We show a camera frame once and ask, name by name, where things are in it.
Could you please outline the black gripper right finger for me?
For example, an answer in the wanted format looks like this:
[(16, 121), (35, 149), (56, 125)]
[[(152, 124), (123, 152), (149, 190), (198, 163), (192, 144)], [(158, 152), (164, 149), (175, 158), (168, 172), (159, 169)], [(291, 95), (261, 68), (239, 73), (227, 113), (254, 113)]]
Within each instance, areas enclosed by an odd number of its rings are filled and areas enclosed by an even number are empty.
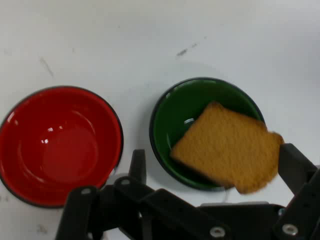
[(280, 146), (278, 173), (293, 193), (273, 227), (277, 240), (320, 238), (320, 169), (293, 144)]

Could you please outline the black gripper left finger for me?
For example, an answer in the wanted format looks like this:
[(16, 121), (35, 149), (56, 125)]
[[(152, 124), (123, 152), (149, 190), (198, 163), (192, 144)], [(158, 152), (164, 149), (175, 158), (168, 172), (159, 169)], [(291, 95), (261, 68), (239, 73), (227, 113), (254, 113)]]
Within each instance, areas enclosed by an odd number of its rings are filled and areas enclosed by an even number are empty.
[(145, 151), (132, 153), (128, 175), (103, 189), (83, 186), (66, 200), (58, 240), (100, 240), (120, 229), (132, 240), (229, 240), (231, 229), (165, 189), (146, 184)]

